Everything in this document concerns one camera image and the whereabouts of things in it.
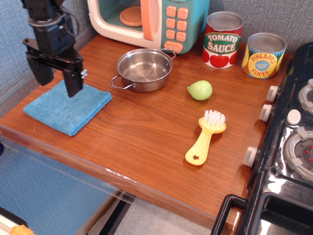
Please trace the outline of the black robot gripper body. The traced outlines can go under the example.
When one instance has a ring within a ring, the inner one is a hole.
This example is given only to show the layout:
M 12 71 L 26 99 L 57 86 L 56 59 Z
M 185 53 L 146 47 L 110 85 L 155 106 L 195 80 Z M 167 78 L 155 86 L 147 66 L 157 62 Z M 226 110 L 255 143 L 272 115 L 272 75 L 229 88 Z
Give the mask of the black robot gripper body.
M 83 57 L 74 49 L 75 33 L 69 13 L 30 13 L 35 38 L 25 38 L 27 53 L 42 58 L 52 69 L 82 71 Z

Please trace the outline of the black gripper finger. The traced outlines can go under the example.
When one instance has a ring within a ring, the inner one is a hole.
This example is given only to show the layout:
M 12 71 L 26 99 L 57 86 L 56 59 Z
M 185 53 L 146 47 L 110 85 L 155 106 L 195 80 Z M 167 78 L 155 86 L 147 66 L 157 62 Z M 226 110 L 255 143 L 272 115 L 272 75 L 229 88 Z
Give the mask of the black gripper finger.
M 87 76 L 87 70 L 64 70 L 63 76 L 67 88 L 68 97 L 74 97 L 78 92 L 83 89 L 84 78 Z
M 37 82 L 41 86 L 45 86 L 53 80 L 54 75 L 52 68 L 46 65 L 42 58 L 36 58 L 30 54 L 27 54 L 26 57 Z

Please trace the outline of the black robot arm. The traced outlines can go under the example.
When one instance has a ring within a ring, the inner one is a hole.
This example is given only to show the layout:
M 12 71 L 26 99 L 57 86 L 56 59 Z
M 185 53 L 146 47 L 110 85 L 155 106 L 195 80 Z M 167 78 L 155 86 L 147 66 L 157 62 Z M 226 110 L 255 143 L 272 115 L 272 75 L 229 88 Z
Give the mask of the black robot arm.
M 25 38 L 28 64 L 37 80 L 45 86 L 53 78 L 53 69 L 62 71 L 69 97 L 82 90 L 84 77 L 83 57 L 75 50 L 76 34 L 73 16 L 62 7 L 61 0 L 24 0 L 28 23 L 35 38 Z

